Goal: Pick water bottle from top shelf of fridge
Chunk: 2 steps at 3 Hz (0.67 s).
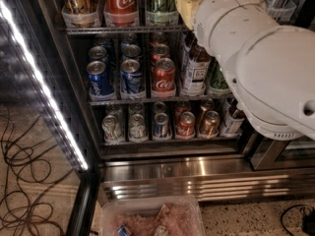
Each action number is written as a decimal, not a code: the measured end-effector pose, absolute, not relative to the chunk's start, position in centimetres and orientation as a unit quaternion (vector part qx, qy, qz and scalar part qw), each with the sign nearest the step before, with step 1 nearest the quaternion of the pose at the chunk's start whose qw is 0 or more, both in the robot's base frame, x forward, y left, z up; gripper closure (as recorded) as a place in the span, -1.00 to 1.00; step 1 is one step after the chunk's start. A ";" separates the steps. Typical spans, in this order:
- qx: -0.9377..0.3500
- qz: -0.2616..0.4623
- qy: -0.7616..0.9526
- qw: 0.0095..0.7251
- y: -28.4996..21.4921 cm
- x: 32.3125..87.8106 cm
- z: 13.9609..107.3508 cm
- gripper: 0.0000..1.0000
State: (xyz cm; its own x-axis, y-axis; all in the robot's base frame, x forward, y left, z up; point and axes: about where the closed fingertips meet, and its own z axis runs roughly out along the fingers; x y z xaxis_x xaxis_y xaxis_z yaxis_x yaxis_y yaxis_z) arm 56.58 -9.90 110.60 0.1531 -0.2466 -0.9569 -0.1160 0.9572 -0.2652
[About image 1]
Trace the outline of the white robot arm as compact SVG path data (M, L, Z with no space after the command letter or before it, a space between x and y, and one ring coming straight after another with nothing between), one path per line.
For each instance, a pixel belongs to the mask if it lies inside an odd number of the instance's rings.
M278 24L262 0L175 0L220 64L252 127L270 139L315 139L315 32Z

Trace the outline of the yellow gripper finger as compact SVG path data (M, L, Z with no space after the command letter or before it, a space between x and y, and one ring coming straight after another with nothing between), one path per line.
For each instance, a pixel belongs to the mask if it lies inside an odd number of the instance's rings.
M175 0L177 12L189 30L194 28L196 11L203 0Z

